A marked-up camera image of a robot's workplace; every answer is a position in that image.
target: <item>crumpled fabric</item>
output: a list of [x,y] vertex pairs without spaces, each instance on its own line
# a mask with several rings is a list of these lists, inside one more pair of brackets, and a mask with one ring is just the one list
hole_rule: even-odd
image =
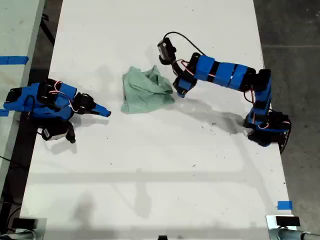
[[161,76],[156,65],[145,72],[131,66],[122,76],[122,81],[124,98],[121,111],[124,113],[148,113],[175,102],[169,80]]

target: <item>blue painter's tape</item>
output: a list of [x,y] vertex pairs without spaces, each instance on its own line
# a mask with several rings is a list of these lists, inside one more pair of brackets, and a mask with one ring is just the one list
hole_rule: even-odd
[[292,210],[292,201],[278,201],[278,210]]
[[0,65],[26,65],[28,60],[27,56],[0,56]]
[[9,110],[0,109],[0,117],[8,117],[8,116],[9,116]]
[[188,82],[188,81],[186,81],[186,80],[184,80],[184,79],[180,79],[178,86],[179,86],[180,88],[183,88],[183,89],[189,91],[190,88],[191,88],[191,83]]
[[207,81],[208,75],[214,65],[215,59],[209,56],[200,56],[196,64],[194,78]]
[[242,80],[247,72],[248,67],[243,65],[238,65],[234,71],[232,80],[230,81],[229,88],[234,90],[239,90]]
[[232,72],[234,71],[235,64],[229,62],[221,62],[216,71],[214,84],[218,84],[222,87],[227,87],[231,78]]

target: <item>red wire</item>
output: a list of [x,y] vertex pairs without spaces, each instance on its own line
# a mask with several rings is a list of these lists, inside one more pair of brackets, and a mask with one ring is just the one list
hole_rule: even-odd
[[179,60],[177,60],[177,61],[175,61],[175,62],[181,62],[181,64],[184,66],[184,70],[186,70],[188,73],[190,73],[192,76],[194,76],[195,74],[193,73],[193,72],[191,72],[188,68],[187,68],[187,65],[189,64],[189,62],[188,61],[185,61],[185,60],[183,60],[183,59],[179,59]]

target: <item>wire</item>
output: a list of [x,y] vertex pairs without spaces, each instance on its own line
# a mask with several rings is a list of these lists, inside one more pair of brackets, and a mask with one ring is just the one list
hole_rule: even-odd
[[68,97],[68,95],[66,95],[66,94],[63,93],[62,91],[52,90],[52,91],[49,91],[49,94],[62,94],[63,96],[67,97],[68,100],[69,100],[71,109],[72,109],[75,113],[78,112],[78,110],[74,110],[74,108],[73,108],[73,106],[72,106],[72,103],[71,103],[70,97]]
[[187,65],[189,64],[188,61],[186,61],[186,60],[184,60],[184,59],[179,59],[179,60],[174,61],[173,64],[174,64],[174,63],[179,63],[179,62],[183,65],[184,70],[186,70],[186,71],[187,71],[188,73],[190,73],[192,76],[195,75],[193,72],[191,72],[191,71],[187,68]]
[[21,165],[20,162],[10,160],[10,159],[8,159],[8,158],[6,158],[6,157],[4,157],[4,156],[0,156],[0,158],[2,158],[3,160],[6,160],[6,161],[8,161],[8,162],[13,162],[13,163],[19,165],[19,166],[20,166],[21,168],[23,168],[23,169],[27,169],[27,168],[28,168],[28,167],[26,167],[26,166]]
[[21,206],[18,207],[16,210],[14,210],[14,211],[10,214],[10,216],[8,217],[8,220],[6,221],[6,227],[5,227],[6,231],[5,231],[5,232],[7,232],[8,229],[9,229],[10,219],[11,219],[11,218],[13,217],[13,215],[14,215],[16,212],[18,212],[20,209],[21,209]]
[[187,38],[185,35],[181,34],[180,32],[170,31],[170,32],[168,32],[168,33],[166,33],[166,34],[164,35],[163,39],[165,39],[166,36],[168,36],[169,34],[178,34],[178,35],[180,35],[181,37],[185,38],[192,46],[194,46],[195,49],[197,49],[202,55],[207,56],[207,55],[205,55],[204,52],[201,51],[192,41],[190,41],[189,38]]
[[0,203],[3,203],[3,204],[14,204],[14,205],[18,205],[18,206],[21,206],[21,203],[18,203],[18,202],[10,202],[10,201],[2,201],[0,200]]
[[29,98],[32,98],[32,107],[31,107],[31,113],[33,114],[34,113],[34,109],[35,109],[35,105],[36,105],[36,99],[33,95],[28,95],[26,96],[24,102],[23,102],[23,106],[26,106],[26,103],[28,101]]

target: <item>white surface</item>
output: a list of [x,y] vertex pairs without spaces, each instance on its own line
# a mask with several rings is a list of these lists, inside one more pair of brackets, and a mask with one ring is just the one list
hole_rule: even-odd
[[[45,240],[268,239],[265,215],[288,194],[278,146],[237,124],[251,108],[242,93],[199,81],[165,109],[120,112],[131,65],[174,81],[157,49],[169,31],[218,61],[263,66],[251,0],[63,1],[49,77],[112,115],[74,116],[73,145],[37,137],[21,215],[47,219]],[[190,44],[170,39],[190,59]]]
[[[0,1],[0,56],[28,56],[26,65],[0,65],[0,109],[10,89],[28,84],[30,66],[44,0]],[[19,128],[20,115],[10,112],[0,117],[0,156],[11,159]],[[5,182],[9,162],[0,159],[0,191]]]

